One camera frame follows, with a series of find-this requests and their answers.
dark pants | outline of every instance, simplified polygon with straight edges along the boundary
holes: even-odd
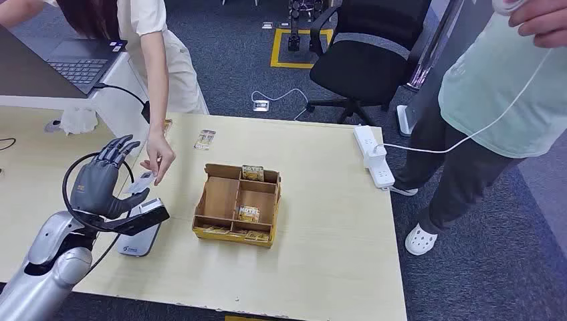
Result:
[[[435,98],[415,125],[409,146],[446,150],[466,136],[441,118]],[[402,190],[421,188],[445,165],[433,199],[419,215],[421,228],[438,234],[480,201],[485,188],[492,186],[502,172],[523,160],[496,154],[471,139],[447,154],[408,151],[406,165],[394,174],[394,186]]]

laptop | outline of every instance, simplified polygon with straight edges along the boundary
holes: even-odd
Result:
[[[126,46],[97,39],[23,41],[30,46],[0,25],[0,95],[87,98]]]

black cable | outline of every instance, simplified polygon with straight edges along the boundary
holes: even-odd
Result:
[[[79,223],[81,223],[82,225],[84,225],[85,227],[90,227],[96,231],[101,231],[101,232],[111,232],[111,230],[109,229],[104,229],[95,225],[92,225],[86,221],[84,221],[78,214],[77,212],[75,212],[71,206],[71,203],[69,202],[69,197],[67,194],[67,183],[69,180],[69,175],[71,174],[71,172],[75,169],[75,167],[77,167],[77,165],[79,165],[82,161],[91,158],[91,157],[95,157],[97,156],[99,153],[98,152],[93,152],[91,154],[85,155],[81,158],[79,158],[78,160],[76,160],[71,167],[69,167],[69,169],[67,170],[67,172],[65,173],[65,176],[63,176],[63,202],[65,203],[65,206],[67,207],[67,210],[69,211],[69,213],[71,213],[71,216],[76,219]],[[128,163],[124,162],[123,163],[126,166],[126,169],[128,170],[128,174],[130,175],[130,181],[133,183],[134,182],[134,174],[132,173],[132,169],[130,168],[130,165],[128,165]],[[130,217],[132,210],[128,211],[128,214],[126,214],[126,218]],[[110,243],[110,245],[106,248],[106,250],[104,251],[104,253],[98,258],[98,260],[96,262],[94,262],[94,264],[90,267],[89,271],[87,272],[87,274],[85,274],[85,276],[87,276],[92,270],[94,270],[94,268],[96,268],[96,266],[102,261],[102,259],[104,259],[104,257],[106,257],[106,254],[108,254],[108,252],[110,252],[110,250],[114,247],[114,244],[116,244],[116,242],[118,241],[118,238],[120,237],[120,233],[116,234],[116,237],[112,240],[112,243]]]
[[[141,104],[142,106],[145,106],[146,104],[144,103],[144,101],[138,97],[136,94],[134,94],[133,92],[131,92],[130,90],[127,90],[125,88],[122,87],[118,87],[118,86],[114,86],[114,85],[107,85],[104,82],[99,82],[98,84],[94,85],[94,88],[97,89],[104,89],[104,88],[114,88],[114,89],[118,89],[118,90],[122,90],[123,92],[127,92],[129,93],[132,97],[136,98]]]
[[[14,146],[14,144],[16,143],[16,138],[13,138],[13,137],[0,139],[0,142],[5,142],[5,141],[8,141],[8,140],[11,140],[12,143],[10,145],[6,146],[6,147],[0,148],[0,150],[7,150],[8,148]]]

white shoe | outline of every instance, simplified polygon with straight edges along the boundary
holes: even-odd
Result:
[[[437,234],[423,231],[418,224],[406,237],[406,249],[413,255],[423,255],[433,249],[436,239]]]
[[[393,186],[390,186],[390,191],[394,192],[394,193],[398,193],[400,195],[404,195],[404,196],[413,196],[417,194],[417,191],[419,191],[418,189],[409,189],[407,191],[404,191],[403,189],[397,189]]]

card reader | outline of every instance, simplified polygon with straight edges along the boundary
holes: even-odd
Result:
[[[165,213],[167,213],[167,210],[165,209],[162,201],[160,199],[153,199],[133,208],[130,216],[134,217],[153,211],[164,211]],[[156,224],[149,229],[141,231],[140,233],[133,236],[122,234],[116,242],[118,253],[132,256],[148,255],[148,253],[150,253],[150,250],[152,249],[152,245],[154,244],[156,236],[158,235],[160,226],[161,223]]]

